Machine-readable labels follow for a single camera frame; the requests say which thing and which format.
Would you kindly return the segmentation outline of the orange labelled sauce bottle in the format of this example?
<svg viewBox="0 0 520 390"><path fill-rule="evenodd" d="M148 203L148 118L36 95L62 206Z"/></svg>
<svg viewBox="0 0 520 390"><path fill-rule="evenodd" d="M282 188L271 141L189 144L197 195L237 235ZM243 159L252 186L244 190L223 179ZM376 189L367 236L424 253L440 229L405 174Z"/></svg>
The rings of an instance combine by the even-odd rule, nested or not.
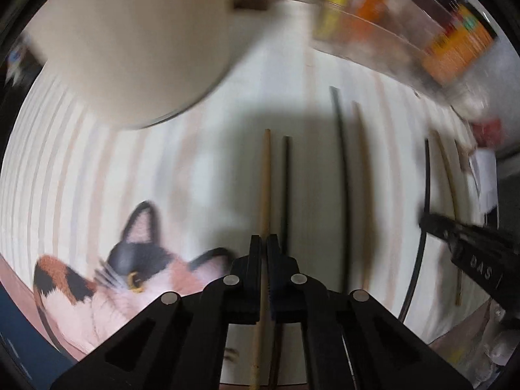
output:
<svg viewBox="0 0 520 390"><path fill-rule="evenodd" d="M497 33L467 0L436 0L450 15L448 26L429 44L421 65L445 86L462 75L495 42Z"/></svg>

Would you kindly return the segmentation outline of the black chopstick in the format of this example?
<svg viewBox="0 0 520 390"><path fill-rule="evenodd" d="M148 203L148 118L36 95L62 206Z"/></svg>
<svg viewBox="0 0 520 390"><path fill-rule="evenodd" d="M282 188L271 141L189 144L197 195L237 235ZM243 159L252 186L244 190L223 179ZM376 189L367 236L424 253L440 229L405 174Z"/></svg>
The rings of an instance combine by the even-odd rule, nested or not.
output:
<svg viewBox="0 0 520 390"><path fill-rule="evenodd" d="M420 217L423 214L427 214L430 210L431 204L431 160L430 160L430 144L429 139L424 140L424 148L425 148L425 189L424 189L424 206L421 210ZM420 278L421 266L424 258L424 252L426 250L427 243L427 233L425 231L421 231L421 236L419 240L419 245L415 257L415 262L413 265L413 270L411 273L411 279L407 288L407 292L405 294L405 299L402 304L402 307L399 312L398 320L402 323L405 322L407 314L411 307L411 301L413 300L413 296Z"/></svg>
<svg viewBox="0 0 520 390"><path fill-rule="evenodd" d="M339 171L341 176L341 195L342 195L342 279L341 291L348 292L350 279L350 260L351 260L351 217L350 217L350 195L349 195L349 172L348 160L345 143L345 125L342 115L339 89L335 86L330 87L331 103L335 114L336 129L338 135L338 155Z"/></svg>

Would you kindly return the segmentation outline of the beige wooden utensil holder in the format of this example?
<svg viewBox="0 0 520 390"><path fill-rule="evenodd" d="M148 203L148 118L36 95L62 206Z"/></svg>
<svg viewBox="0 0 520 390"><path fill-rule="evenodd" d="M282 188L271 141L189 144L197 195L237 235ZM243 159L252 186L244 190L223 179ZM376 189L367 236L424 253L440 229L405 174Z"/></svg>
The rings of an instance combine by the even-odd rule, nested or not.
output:
<svg viewBox="0 0 520 390"><path fill-rule="evenodd" d="M107 123L142 128L203 98L229 65L228 0L47 0L37 53Z"/></svg>

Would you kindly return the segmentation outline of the light wooden chopstick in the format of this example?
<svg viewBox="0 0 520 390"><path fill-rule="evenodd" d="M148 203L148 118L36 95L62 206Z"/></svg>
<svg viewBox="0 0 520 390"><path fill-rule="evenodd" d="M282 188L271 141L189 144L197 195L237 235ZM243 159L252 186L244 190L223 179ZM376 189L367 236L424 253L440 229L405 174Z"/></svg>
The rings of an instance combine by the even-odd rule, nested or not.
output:
<svg viewBox="0 0 520 390"><path fill-rule="evenodd" d="M449 162L449 157L447 155L446 149L443 145L442 138L439 132L435 129L432 129L430 132L431 136L434 138L436 145L439 149L442 159L443 170L446 175L446 179L448 182L448 191L451 198L452 210L453 210L453 219L460 220L459 216L459 203L457 199L457 188L455 185L455 181L453 178L453 174L451 171L451 166ZM463 271L459 268L457 270L457 283L456 283L456 297L455 297L455 306L462 305L462 289L463 289Z"/></svg>
<svg viewBox="0 0 520 390"><path fill-rule="evenodd" d="M271 131L265 129L263 136L260 202L259 202L259 235L263 245L271 232ZM265 272L265 251L261 251L261 286L260 286L260 318L255 324L252 339L252 358L249 389L261 388L263 341L268 311L268 281Z"/></svg>

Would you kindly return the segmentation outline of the striped cat placemat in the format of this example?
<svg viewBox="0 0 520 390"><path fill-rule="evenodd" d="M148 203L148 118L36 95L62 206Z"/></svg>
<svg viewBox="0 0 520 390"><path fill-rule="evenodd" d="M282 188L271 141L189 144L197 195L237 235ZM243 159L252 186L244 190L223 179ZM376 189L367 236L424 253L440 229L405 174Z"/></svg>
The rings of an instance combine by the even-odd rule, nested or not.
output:
<svg viewBox="0 0 520 390"><path fill-rule="evenodd" d="M142 201L154 204L161 241L191 260L213 247L245 252L259 226L260 159L272 134L271 226L281 225L284 136L292 138L290 250L301 269L339 290L342 195L330 87L340 92L351 198L349 285L361 288L363 207L353 102L369 135L374 198L374 269L369 292L399 313L420 240L429 139L431 203L453 215L439 132L457 188L461 219L481 224L471 173L454 140L474 141L447 104L359 64L323 53L311 38L311 8L279 0L238 11L234 63L193 108L146 129L99 118L37 53L38 65L8 77L13 128L1 171L1 342L22 376L45 389L70 363L48 342L33 299L33 269L53 255L83 277L121 236Z"/></svg>

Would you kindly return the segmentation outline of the dark chopstick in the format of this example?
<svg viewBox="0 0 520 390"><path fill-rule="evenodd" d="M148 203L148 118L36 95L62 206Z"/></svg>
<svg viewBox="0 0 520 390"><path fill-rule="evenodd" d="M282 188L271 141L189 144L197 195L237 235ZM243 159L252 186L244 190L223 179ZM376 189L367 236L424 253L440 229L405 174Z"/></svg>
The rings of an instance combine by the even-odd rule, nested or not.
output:
<svg viewBox="0 0 520 390"><path fill-rule="evenodd" d="M290 205L291 205L291 164L292 138L283 137L283 193L281 225L279 235L279 257L288 256L290 241ZM269 370L268 389L277 389L280 376L280 361L282 354L284 323L279 318L274 319L273 343L271 349L271 365Z"/></svg>

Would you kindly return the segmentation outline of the orange seasoning packet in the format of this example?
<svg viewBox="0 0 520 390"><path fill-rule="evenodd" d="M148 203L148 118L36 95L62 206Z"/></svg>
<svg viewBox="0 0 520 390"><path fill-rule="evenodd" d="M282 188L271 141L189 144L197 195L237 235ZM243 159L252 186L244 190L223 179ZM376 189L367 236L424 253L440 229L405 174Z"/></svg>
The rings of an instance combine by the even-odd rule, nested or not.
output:
<svg viewBox="0 0 520 390"><path fill-rule="evenodd" d="M365 41L387 10L387 0L363 0L351 17L351 37Z"/></svg>

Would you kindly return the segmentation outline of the clear plastic organizer bin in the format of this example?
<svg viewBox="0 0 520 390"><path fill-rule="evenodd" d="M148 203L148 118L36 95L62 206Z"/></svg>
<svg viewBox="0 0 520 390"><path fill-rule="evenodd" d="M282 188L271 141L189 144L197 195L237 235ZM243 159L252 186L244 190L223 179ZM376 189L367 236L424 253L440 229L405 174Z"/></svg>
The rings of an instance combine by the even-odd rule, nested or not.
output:
<svg viewBox="0 0 520 390"><path fill-rule="evenodd" d="M448 26L450 15L436 0L387 0L387 10L365 41L351 37L351 17L363 0L350 0L328 41L313 44L320 51L348 59L437 99L447 99L453 87L470 68L450 84L441 86L423 69L421 62L429 44ZM318 1L316 27L322 0Z"/></svg>

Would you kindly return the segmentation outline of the white paper towel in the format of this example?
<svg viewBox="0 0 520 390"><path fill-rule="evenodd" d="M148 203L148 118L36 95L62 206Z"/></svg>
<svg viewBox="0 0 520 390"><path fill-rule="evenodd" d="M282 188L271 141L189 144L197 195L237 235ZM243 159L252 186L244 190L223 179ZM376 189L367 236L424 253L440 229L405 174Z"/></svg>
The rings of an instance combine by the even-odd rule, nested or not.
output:
<svg viewBox="0 0 520 390"><path fill-rule="evenodd" d="M488 214L498 207L496 156L492 149L477 148L470 156L470 167L476 181L479 210Z"/></svg>

